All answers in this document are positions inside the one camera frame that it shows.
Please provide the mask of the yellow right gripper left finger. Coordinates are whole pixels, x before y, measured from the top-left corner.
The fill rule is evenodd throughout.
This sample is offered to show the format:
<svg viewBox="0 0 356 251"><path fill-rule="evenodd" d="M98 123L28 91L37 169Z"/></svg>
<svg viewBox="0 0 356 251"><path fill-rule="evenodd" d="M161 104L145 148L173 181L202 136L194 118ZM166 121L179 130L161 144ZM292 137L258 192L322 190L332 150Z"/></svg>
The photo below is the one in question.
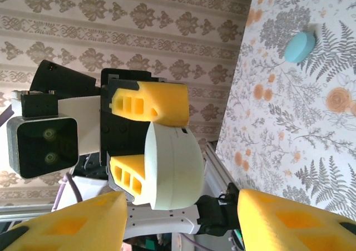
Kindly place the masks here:
<svg viewBox="0 0 356 251"><path fill-rule="evenodd" d="M113 191L14 226L0 251L121 251L126 222L126 197Z"/></svg>

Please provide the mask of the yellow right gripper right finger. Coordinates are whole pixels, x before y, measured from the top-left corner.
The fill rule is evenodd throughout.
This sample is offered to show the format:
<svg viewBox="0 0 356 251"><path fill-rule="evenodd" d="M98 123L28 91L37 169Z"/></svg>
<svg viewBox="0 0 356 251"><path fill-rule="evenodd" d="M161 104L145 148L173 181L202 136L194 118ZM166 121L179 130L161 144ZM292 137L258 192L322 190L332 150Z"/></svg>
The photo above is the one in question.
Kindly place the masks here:
<svg viewBox="0 0 356 251"><path fill-rule="evenodd" d="M356 222L310 205L242 189L238 218L246 251L356 251Z"/></svg>

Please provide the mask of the white earbud charging case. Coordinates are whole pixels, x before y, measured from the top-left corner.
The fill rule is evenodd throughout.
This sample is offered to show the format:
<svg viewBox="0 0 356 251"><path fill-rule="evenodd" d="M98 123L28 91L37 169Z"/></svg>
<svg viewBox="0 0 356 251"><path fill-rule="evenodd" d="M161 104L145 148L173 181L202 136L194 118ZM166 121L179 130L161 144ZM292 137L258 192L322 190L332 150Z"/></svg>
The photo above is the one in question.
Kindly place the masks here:
<svg viewBox="0 0 356 251"><path fill-rule="evenodd" d="M153 210L183 209L193 205L204 186L204 160L188 127L150 123L144 148L145 179L133 204Z"/></svg>

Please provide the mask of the blue earbud charging case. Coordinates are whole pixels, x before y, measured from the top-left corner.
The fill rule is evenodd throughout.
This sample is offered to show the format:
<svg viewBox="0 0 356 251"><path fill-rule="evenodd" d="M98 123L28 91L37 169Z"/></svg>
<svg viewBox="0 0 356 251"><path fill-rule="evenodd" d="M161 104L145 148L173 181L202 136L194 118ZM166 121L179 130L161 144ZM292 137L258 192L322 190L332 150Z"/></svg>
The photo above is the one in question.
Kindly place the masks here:
<svg viewBox="0 0 356 251"><path fill-rule="evenodd" d="M315 36L308 32L299 32L289 41L284 58L291 63L300 63L306 59L316 44Z"/></svg>

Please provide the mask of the floral patterned table covering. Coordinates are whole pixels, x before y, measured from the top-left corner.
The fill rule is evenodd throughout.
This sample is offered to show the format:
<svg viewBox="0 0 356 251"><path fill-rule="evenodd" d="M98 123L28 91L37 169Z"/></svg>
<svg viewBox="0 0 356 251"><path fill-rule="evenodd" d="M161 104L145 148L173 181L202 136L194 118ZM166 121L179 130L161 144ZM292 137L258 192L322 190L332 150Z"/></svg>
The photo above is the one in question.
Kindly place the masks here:
<svg viewBox="0 0 356 251"><path fill-rule="evenodd" d="M356 220L356 0L251 1L216 153L241 188Z"/></svg>

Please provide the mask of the aluminium side rail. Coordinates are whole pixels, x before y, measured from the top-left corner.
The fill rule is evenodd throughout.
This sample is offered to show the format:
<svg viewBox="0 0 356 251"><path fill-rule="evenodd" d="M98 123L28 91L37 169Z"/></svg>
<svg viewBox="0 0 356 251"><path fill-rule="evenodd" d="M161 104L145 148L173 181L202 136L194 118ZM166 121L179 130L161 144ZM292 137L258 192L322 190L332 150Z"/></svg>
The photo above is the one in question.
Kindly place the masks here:
<svg viewBox="0 0 356 251"><path fill-rule="evenodd" d="M218 197L227 191L229 183L235 183L224 164L218 158L216 141L208 142L205 148L205 182L211 195Z"/></svg>

